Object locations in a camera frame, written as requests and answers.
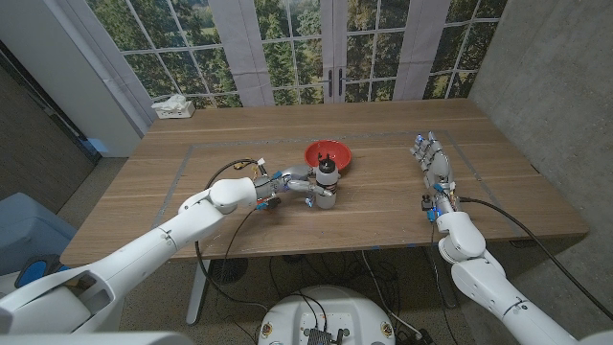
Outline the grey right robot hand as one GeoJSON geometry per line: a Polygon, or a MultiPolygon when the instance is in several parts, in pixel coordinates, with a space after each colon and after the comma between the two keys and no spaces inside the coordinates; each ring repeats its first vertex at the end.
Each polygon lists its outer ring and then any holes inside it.
{"type": "Polygon", "coordinates": [[[424,184],[436,216],[456,212],[456,182],[449,157],[432,131],[418,134],[410,152],[423,172],[424,184]]]}

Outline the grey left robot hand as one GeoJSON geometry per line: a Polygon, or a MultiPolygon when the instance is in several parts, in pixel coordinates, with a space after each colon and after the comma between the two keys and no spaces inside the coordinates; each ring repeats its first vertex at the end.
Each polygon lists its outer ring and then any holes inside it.
{"type": "Polygon", "coordinates": [[[315,171],[308,165],[298,165],[277,171],[274,174],[263,174],[254,180],[257,194],[258,210],[276,208],[282,201],[279,193],[293,191],[304,193],[305,204],[312,207],[317,198],[332,198],[334,192],[328,187],[312,183],[309,179],[315,175],[315,171]]]}

